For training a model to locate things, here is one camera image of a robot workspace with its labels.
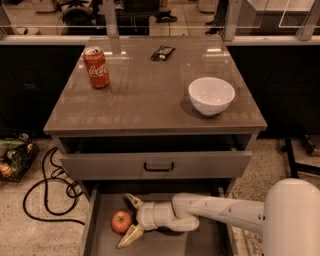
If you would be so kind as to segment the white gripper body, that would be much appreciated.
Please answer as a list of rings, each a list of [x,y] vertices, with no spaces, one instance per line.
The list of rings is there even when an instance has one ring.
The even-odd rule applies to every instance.
[[[145,231],[169,227],[169,222],[175,219],[170,202],[144,202],[136,213],[138,224]]]

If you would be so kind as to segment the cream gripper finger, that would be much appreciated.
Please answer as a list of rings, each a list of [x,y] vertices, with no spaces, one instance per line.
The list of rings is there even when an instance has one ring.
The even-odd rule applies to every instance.
[[[131,243],[141,237],[143,233],[144,230],[140,225],[131,225],[125,235],[118,242],[117,248],[121,249],[129,246]]]
[[[129,199],[135,209],[139,209],[144,204],[142,200],[130,193],[126,193],[126,197]]]

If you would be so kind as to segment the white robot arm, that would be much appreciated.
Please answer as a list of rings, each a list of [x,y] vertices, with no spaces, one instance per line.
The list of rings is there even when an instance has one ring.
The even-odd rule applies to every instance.
[[[206,217],[260,234],[263,256],[320,256],[320,190],[301,179],[277,182],[262,202],[192,193],[177,193],[161,203],[126,197],[137,209],[137,223],[129,227],[118,248],[160,227],[193,231]]]

